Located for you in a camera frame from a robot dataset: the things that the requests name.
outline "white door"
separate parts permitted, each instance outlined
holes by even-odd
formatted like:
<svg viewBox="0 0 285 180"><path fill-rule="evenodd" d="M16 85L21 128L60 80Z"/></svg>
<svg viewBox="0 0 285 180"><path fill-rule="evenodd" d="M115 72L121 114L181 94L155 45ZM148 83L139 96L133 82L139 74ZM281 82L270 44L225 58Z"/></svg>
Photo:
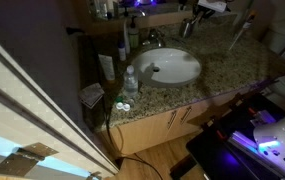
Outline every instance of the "white door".
<svg viewBox="0 0 285 180"><path fill-rule="evenodd" d="M33 168L26 178L52 179L59 175L63 179L68 174L64 179L85 179L90 173L99 172L99 176L108 177L118 172L0 46L0 161L17 147L34 143L42 143L58 153L38 163L39 167ZM46 167L56 167L65 173Z"/></svg>

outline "small container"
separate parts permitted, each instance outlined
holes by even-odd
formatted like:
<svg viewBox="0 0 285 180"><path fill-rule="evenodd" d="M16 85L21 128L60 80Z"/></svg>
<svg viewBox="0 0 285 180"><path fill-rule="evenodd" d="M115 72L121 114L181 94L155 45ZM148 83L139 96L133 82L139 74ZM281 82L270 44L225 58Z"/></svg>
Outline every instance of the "small container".
<svg viewBox="0 0 285 180"><path fill-rule="evenodd" d="M138 76L132 65L128 66L124 73L124 95L134 98L138 94Z"/></svg>
<svg viewBox="0 0 285 180"><path fill-rule="evenodd" d="M119 102L119 103L116 103L115 107L120 110L120 109L123 109L123 106L124 106L123 103Z"/></svg>
<svg viewBox="0 0 285 180"><path fill-rule="evenodd" d="M119 50L120 61L125 61L126 60L125 44L122 41L118 42L118 50Z"/></svg>
<svg viewBox="0 0 285 180"><path fill-rule="evenodd" d="M194 19L187 19L187 18L183 19L179 31L180 36L183 38L190 37L193 32L194 24L195 24Z"/></svg>
<svg viewBox="0 0 285 180"><path fill-rule="evenodd" d="M130 41L129 41L129 35L128 35L128 29L126 25L126 20L124 20L123 23L123 37L124 37L124 45L125 45L125 53L130 54Z"/></svg>
<svg viewBox="0 0 285 180"><path fill-rule="evenodd" d="M139 29L134 23L134 18L136 18L136 16L132 16L132 22L128 30L131 48L137 48L139 46Z"/></svg>
<svg viewBox="0 0 285 180"><path fill-rule="evenodd" d="M123 110L124 111L130 111L131 107L130 107L130 104L124 104L123 105Z"/></svg>
<svg viewBox="0 0 285 180"><path fill-rule="evenodd" d="M104 72L105 79L110 83L115 83L115 73L113 67L113 60L111 56L105 56L99 54L99 60Z"/></svg>

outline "drain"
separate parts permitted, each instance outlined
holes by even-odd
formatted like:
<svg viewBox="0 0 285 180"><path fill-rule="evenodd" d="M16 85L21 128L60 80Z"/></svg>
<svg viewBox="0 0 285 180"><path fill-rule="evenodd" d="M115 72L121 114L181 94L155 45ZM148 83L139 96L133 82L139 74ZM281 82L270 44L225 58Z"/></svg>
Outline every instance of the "drain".
<svg viewBox="0 0 285 180"><path fill-rule="evenodd" d="M160 68L159 67L153 67L153 72L159 72Z"/></svg>

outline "water bottle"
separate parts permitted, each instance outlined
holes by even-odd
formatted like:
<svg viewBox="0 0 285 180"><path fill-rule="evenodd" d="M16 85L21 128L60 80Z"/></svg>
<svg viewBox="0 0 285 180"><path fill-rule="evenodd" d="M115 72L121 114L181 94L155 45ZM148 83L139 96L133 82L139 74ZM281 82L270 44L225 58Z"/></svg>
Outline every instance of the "water bottle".
<svg viewBox="0 0 285 180"><path fill-rule="evenodd" d="M138 94L138 76L134 73L132 65L126 68L124 73L124 95L128 98L134 98Z"/></svg>

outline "granite countertop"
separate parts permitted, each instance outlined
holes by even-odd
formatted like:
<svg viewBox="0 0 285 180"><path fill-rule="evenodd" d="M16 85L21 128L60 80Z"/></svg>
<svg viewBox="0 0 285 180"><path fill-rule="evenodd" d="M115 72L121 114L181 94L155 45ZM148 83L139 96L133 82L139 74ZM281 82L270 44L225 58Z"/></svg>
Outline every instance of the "granite countertop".
<svg viewBox="0 0 285 180"><path fill-rule="evenodd" d="M178 36L180 24L158 27L165 34L164 41L167 48L187 51L199 60L202 66L201 74L194 83L179 88L153 88L139 84L135 105L128 112L117 110L114 103L117 96L123 96L121 72L124 72L134 57L156 47L154 45L139 47L131 52L126 62L117 61L118 83L105 87L106 104L111 108L110 127L285 75L285 59L249 36L239 38L232 50L229 50L233 40L234 18L234 16L210 18L196 28L192 36L187 39ZM116 48L109 51L105 46L98 45L104 40L99 37L100 43L96 43L98 52L113 55L116 59ZM103 117L95 115L95 119L94 130L96 132L105 130Z"/></svg>

